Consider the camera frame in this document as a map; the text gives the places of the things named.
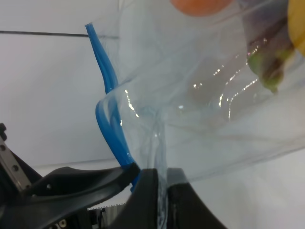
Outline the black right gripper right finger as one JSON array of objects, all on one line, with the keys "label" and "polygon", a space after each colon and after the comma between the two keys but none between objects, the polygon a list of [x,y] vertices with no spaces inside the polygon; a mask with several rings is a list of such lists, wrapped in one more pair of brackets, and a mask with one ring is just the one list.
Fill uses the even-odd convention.
[{"label": "black right gripper right finger", "polygon": [[181,168],[167,170],[168,229],[224,229],[201,201]]}]

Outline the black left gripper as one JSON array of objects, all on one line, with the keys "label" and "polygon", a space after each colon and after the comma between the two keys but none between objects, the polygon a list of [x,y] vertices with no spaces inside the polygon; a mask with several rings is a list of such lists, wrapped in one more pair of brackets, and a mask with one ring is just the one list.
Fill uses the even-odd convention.
[{"label": "black left gripper", "polygon": [[0,216],[2,229],[48,229],[123,191],[137,177],[133,163],[103,170],[56,169],[42,178],[6,145],[0,124]]}]

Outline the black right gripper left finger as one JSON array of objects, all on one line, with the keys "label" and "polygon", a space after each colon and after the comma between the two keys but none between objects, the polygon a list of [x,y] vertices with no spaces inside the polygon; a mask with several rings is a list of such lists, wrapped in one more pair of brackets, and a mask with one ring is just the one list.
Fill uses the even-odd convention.
[{"label": "black right gripper left finger", "polygon": [[109,226],[110,229],[157,228],[158,173],[144,169],[140,179],[121,212]]}]

